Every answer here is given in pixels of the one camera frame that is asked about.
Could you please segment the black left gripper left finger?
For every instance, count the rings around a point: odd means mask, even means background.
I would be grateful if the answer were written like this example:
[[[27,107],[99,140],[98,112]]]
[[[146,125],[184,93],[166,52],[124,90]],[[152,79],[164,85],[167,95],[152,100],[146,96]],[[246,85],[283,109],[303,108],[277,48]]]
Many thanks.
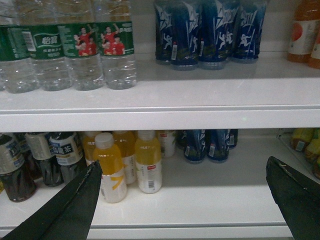
[[[86,240],[102,179],[99,161],[90,164],[4,240]]]

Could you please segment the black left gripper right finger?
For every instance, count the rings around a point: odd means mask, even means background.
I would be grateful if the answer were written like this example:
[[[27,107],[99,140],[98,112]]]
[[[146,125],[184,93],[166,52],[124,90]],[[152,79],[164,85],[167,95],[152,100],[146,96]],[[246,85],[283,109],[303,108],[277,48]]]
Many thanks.
[[[270,156],[266,181],[295,240],[320,238],[320,184]]]

